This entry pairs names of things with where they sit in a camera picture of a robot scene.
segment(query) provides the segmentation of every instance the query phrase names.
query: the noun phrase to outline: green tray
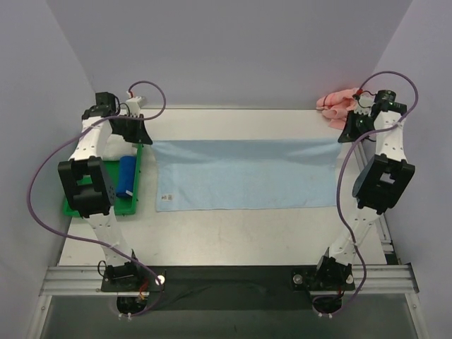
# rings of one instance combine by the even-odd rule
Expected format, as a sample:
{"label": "green tray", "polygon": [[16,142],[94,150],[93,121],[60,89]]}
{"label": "green tray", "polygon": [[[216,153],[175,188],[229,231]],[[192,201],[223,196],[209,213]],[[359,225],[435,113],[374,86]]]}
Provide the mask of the green tray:
{"label": "green tray", "polygon": [[[141,153],[143,151],[143,145],[138,145],[136,151],[136,167],[135,167],[135,181],[133,182],[133,196],[131,198],[116,198],[114,202],[114,214],[115,215],[130,215],[136,212],[136,202],[138,201],[138,182],[140,179],[140,164]],[[113,184],[116,187],[119,180],[119,161],[105,161],[105,167],[108,174],[112,178]],[[91,178],[83,178],[82,184],[91,183]],[[63,214],[70,215],[71,217],[80,217],[80,214],[69,207],[67,199],[64,199]]]}

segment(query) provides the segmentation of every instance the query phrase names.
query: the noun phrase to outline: crumpled pink cloth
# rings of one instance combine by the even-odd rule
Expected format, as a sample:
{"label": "crumpled pink cloth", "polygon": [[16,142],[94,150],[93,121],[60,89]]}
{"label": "crumpled pink cloth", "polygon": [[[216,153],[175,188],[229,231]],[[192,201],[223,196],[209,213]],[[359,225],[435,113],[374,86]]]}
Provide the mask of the crumpled pink cloth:
{"label": "crumpled pink cloth", "polygon": [[348,111],[356,108],[357,103],[353,95],[357,90],[358,88],[341,90],[317,100],[316,109],[321,111],[325,118],[331,119],[330,127],[344,129]]}

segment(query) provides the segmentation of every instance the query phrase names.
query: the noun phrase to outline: white table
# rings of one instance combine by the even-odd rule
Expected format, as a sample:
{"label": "white table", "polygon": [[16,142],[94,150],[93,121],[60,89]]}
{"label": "white table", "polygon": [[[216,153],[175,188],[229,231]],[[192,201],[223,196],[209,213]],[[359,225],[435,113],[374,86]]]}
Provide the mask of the white table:
{"label": "white table", "polygon": [[[327,125],[310,110],[169,109],[146,128],[155,141],[337,138],[340,132]],[[338,158],[336,175],[348,147]],[[156,213],[157,167],[150,147],[143,150],[141,166],[136,214],[118,221],[146,265],[316,265],[344,228],[335,207]],[[353,157],[343,180],[345,215],[355,203],[351,190],[358,174]],[[80,218],[72,219],[69,234],[95,239]],[[366,263],[386,263],[376,229],[364,240],[362,254]],[[59,265],[95,266],[103,259],[100,246],[67,239]]]}

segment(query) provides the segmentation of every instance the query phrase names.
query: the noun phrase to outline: white wall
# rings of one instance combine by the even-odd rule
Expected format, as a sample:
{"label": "white wall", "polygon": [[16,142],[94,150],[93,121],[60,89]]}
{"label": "white wall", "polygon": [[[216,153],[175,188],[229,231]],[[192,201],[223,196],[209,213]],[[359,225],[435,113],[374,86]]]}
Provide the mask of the white wall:
{"label": "white wall", "polygon": [[[0,338],[24,338],[57,238],[28,215],[26,186],[47,153],[81,127],[94,93],[44,0],[0,4]],[[63,229],[57,163],[39,177],[33,202]]]}
{"label": "white wall", "polygon": [[[48,0],[95,90],[313,108],[373,70],[411,0]],[[160,104],[157,93],[153,99]]]}
{"label": "white wall", "polygon": [[[414,266],[433,338],[452,333],[451,14],[449,0],[414,0],[376,67],[405,73],[420,92],[405,125],[405,152],[416,174],[387,217],[398,254]],[[375,83],[412,102],[403,81],[384,76]]]}

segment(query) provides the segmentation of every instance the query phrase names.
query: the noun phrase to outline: light blue towel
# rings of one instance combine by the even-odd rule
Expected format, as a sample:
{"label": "light blue towel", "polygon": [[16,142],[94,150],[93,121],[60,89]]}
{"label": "light blue towel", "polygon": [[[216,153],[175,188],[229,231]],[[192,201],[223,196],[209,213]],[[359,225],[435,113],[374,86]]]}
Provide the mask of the light blue towel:
{"label": "light blue towel", "polygon": [[157,211],[335,205],[335,139],[158,141]]}

